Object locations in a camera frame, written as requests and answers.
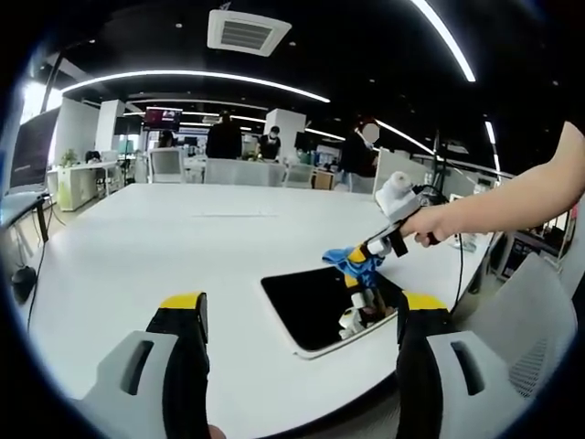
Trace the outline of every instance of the monitor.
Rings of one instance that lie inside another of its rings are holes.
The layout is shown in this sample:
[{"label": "monitor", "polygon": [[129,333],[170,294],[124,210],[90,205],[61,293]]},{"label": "monitor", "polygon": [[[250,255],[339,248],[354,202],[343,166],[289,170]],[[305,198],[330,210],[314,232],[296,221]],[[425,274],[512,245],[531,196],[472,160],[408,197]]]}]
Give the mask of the monitor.
[{"label": "monitor", "polygon": [[60,108],[43,112],[20,125],[10,175],[10,188],[44,190],[48,151]]},{"label": "monitor", "polygon": [[180,108],[148,107],[144,114],[144,129],[150,131],[179,131]]},{"label": "monitor", "polygon": [[317,142],[308,133],[297,133],[294,141],[294,148],[308,153],[317,149]]},{"label": "monitor", "polygon": [[140,116],[120,116],[116,118],[113,135],[140,134],[143,130],[143,120]]}]

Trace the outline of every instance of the desk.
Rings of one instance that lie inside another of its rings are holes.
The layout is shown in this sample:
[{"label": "desk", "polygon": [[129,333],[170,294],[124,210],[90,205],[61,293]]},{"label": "desk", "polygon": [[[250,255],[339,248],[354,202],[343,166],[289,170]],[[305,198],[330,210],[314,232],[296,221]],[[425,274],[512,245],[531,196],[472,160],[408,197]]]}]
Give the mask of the desk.
[{"label": "desk", "polygon": [[47,223],[43,212],[46,195],[35,192],[6,195],[0,202],[0,227],[8,229],[24,217],[29,211],[36,209],[38,228],[43,242],[48,241]]},{"label": "desk", "polygon": [[[81,398],[98,363],[144,330],[168,296],[208,294],[207,415],[230,439],[314,421],[395,370],[396,319],[318,359],[293,355],[263,277],[325,267],[324,251],[387,225],[369,195],[281,187],[140,185],[83,212],[48,243],[31,337],[65,394]],[[463,291],[488,247],[464,255]],[[460,253],[446,243],[390,256],[380,271],[452,306]],[[21,308],[23,315],[26,309]]]},{"label": "desk", "polygon": [[104,183],[106,197],[108,197],[112,193],[109,179],[111,176],[110,172],[117,165],[117,161],[98,162],[71,167],[58,167],[49,171],[50,174],[57,174],[57,202],[61,210],[77,210],[98,195],[95,172],[93,172],[97,169],[105,170]]}]

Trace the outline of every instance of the air vent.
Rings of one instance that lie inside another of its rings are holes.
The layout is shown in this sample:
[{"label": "air vent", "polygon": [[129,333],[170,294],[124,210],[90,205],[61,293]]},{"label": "air vent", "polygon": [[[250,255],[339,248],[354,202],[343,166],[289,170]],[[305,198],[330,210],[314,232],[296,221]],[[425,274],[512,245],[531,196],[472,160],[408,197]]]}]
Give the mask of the air vent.
[{"label": "air vent", "polygon": [[209,13],[207,46],[269,57],[291,27],[266,16],[213,10]]}]

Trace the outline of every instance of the ceiling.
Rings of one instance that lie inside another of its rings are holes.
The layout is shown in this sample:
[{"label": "ceiling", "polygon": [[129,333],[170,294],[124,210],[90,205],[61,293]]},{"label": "ceiling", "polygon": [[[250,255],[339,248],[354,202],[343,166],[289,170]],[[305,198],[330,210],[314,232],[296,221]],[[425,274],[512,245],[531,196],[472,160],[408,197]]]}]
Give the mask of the ceiling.
[{"label": "ceiling", "polygon": [[[224,4],[214,0],[85,2],[62,17],[48,46],[50,51],[65,48],[65,58],[92,77],[136,70],[215,71],[278,82],[331,102],[253,83],[165,75],[104,82],[72,91],[68,97],[73,99],[178,98],[284,108],[307,114],[311,128],[342,136],[358,115],[369,114],[430,148],[439,132],[442,140],[462,143],[470,152],[448,157],[493,168],[484,126],[489,120],[502,171],[517,174],[548,160],[564,121],[564,97],[577,92],[558,45],[558,11],[537,0],[427,3],[451,31],[476,82],[465,79],[437,31],[410,0],[230,2],[229,10],[292,24],[269,58],[207,48],[209,11]],[[41,67],[37,77],[46,80],[50,66]],[[61,72],[56,86],[75,82]],[[157,104],[191,112],[226,107]],[[146,104],[136,105],[142,109]],[[266,113],[231,109],[258,118]],[[258,125],[248,126],[256,130]],[[378,144],[423,152],[382,131]]]}]

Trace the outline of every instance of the black shirt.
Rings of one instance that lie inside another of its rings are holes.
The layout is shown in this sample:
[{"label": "black shirt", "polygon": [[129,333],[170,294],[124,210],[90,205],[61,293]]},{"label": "black shirt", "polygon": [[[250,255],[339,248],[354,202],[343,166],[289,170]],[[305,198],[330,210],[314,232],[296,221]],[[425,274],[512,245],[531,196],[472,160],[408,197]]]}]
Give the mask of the black shirt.
[{"label": "black shirt", "polygon": [[362,177],[373,177],[376,174],[375,158],[376,153],[367,148],[361,136],[358,133],[351,133],[341,145],[339,167]]},{"label": "black shirt", "polygon": [[266,134],[260,138],[260,153],[263,158],[274,160],[281,149],[281,138],[276,137],[276,139],[272,139],[274,140],[272,143],[270,140],[271,139]]},{"label": "black shirt", "polygon": [[207,133],[206,154],[209,158],[241,156],[241,131],[233,122],[217,123]]}]

